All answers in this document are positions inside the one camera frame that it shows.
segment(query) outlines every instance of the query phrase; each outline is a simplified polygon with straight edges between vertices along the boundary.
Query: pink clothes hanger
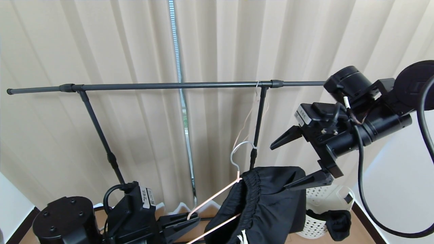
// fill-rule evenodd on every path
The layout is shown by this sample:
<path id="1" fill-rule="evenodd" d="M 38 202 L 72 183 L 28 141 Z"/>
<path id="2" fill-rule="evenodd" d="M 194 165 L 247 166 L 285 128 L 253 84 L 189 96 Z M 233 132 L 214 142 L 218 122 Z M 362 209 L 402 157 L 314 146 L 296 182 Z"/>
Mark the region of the pink clothes hanger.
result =
<path id="1" fill-rule="evenodd" d="M 240 167 L 238 166 L 238 164 L 236 164 L 236 163 L 233 161 L 233 154 L 238 150 L 238 148 L 239 148 L 242 144 L 245 144 L 245 143 L 250 143 L 250 144 L 253 146 L 254 149 L 257 149 L 257 147 L 256 147 L 253 143 L 251 143 L 251 142 L 249 142 L 249 141 L 245 141 L 245 142 L 242 142 L 242 143 L 238 144 L 238 145 L 237 145 L 237 146 L 232 150 L 232 152 L 230 153 L 230 163 L 233 164 L 233 165 L 237 168 L 237 178 L 236 178 L 236 180 L 233 181 L 232 183 L 230 183 L 230 184 L 229 184 L 228 186 L 226 186 L 225 188 L 221 189 L 218 193 L 214 194 L 212 197 L 208 198 L 208 199 L 207 199 L 206 201 L 204 201 L 201 205 L 195 207 L 195 208 L 194 208 L 194 209 L 193 209 L 193 210 L 188 214 L 188 216 L 187 216 L 187 220 L 189 220 L 190 217 L 191 217 L 191 215 L 192 215 L 194 212 L 196 212 L 199 208 L 203 207 L 206 203 L 208 203 L 209 201 L 211 201 L 212 199 L 214 199 L 216 196 L 220 195 L 223 191 L 227 190 L 229 187 L 233 186 L 234 184 L 236 184 L 236 183 L 240 182 L 240 180 L 242 180 L 242 178 L 240 178 Z M 208 235 L 209 233 L 213 232 L 214 230 L 216 230 L 216 229 L 222 227 L 223 225 L 225 225 L 225 224 L 231 222 L 232 220 L 236 219 L 236 218 L 237 218 L 238 216 L 240 216 L 240 215 L 241 215 L 241 214 L 237 214 L 237 215 L 233 216 L 232 218 L 230 218 L 230 219 L 226 220 L 225 222 L 219 224 L 218 226 L 212 228 L 211 230 L 207 231 L 206 233 L 203 233 L 201 236 L 195 238 L 194 240 L 188 242 L 187 244 L 192 244 L 193 242 L 195 242 L 195 241 L 201 239 L 202 237 L 204 237 L 204 236 Z"/>

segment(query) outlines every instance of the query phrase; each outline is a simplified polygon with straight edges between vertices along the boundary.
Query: black garment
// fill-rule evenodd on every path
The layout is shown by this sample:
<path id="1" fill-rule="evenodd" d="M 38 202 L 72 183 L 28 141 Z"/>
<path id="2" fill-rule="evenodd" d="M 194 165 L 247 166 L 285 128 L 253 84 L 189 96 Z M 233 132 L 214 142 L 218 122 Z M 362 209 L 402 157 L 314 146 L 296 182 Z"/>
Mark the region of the black garment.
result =
<path id="1" fill-rule="evenodd" d="M 249 244 L 285 243 L 290 230 L 304 227 L 306 191 L 289 191 L 283 186 L 304 176 L 300 167 L 257 167 L 243 173 L 205 231 L 241 215 L 205 236 L 205 243 L 239 243 L 237 235 L 242 230 Z M 302 211 L 297 211 L 300 203 Z"/>
<path id="2" fill-rule="evenodd" d="M 346 210 L 329 210 L 322 214 L 316 214 L 309 209 L 306 214 L 325 221 L 327 230 L 334 241 L 342 241 L 350 235 L 351 214 Z"/>

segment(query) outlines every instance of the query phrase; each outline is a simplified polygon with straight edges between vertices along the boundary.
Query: curtain fold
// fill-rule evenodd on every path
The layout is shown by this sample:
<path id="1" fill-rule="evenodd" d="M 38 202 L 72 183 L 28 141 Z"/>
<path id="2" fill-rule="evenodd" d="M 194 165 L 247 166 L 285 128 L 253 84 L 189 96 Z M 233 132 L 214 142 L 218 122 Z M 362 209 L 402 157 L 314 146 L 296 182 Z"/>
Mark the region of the curtain fold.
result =
<path id="1" fill-rule="evenodd" d="M 165 1 L 1 2 L 2 88 L 176 82 Z M 1 96 L 1 171 L 40 209 L 118 184 L 77 94 Z M 178 90 L 88 92 L 125 181 L 193 205 Z M 114 193 L 111 203 L 122 197 Z"/>
<path id="2" fill-rule="evenodd" d="M 354 65 L 372 82 L 396 77 L 406 66 L 433 59 L 432 1 L 176 1 L 186 82 L 326 80 Z M 258 98 L 255 89 L 207 89 L 185 92 L 198 200 L 233 179 L 229 154 L 244 119 L 253 141 Z M 303 139 L 274 151 L 270 144 L 296 124 L 300 103 L 334 102 L 322 87 L 269 89 L 256 166 L 296 165 L 319 170 L 319 158 Z M 366 148 L 366 165 L 387 139 Z M 236 154 L 243 171 L 249 146 Z M 357 153 L 338 159 L 345 176 L 335 183 L 352 187 Z M 218 198 L 221 202 L 225 196 Z"/>

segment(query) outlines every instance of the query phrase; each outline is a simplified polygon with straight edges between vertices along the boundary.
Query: wooden floor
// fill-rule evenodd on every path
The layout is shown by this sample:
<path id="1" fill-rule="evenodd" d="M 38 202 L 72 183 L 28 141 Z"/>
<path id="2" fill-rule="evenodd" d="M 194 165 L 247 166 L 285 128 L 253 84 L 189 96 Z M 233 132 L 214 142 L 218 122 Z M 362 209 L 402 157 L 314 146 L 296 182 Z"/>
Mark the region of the wooden floor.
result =
<path id="1" fill-rule="evenodd" d="M 104 226 L 105 219 L 107 215 L 103 210 L 96 211 L 96 219 L 98 222 L 99 227 Z M 345 240 L 341 241 L 342 244 L 375 244 L 374 240 L 371 238 L 367 230 L 363 227 L 360 220 L 357 218 L 357 216 L 351 211 L 351 230 L 350 230 L 350 236 L 347 237 Z M 195 229 L 187 233 L 185 236 L 181 237 L 178 241 L 189 241 L 193 238 L 199 236 L 204 232 L 205 226 L 208 224 L 208 221 L 201 221 L 199 226 L 197 226 Z M 288 238 L 286 239 L 285 244 L 331 244 L 334 243 L 330 235 L 327 233 L 325 236 L 315 239 L 315 240 L 309 240 L 304 239 L 303 237 L 297 235 L 297 234 L 290 234 L 288 235 Z M 36 240 L 32 230 L 30 229 L 27 234 L 24 236 L 20 244 L 39 244 L 39 242 Z"/>

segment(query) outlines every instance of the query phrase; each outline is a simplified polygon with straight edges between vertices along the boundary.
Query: perforated basket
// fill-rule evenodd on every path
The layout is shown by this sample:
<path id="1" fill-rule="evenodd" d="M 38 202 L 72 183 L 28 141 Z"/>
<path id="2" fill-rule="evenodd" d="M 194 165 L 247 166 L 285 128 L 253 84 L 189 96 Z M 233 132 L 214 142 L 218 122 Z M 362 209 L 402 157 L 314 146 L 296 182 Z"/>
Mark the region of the perforated basket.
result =
<path id="1" fill-rule="evenodd" d="M 350 203 L 345 197 L 350 194 Z M 329 185 L 306 189 L 306 209 L 322 214 L 328 210 L 350 211 L 354 203 L 354 193 L 346 186 Z M 317 239 L 327 232 L 326 222 L 306 215 L 304 229 L 297 234 L 307 239 Z"/>

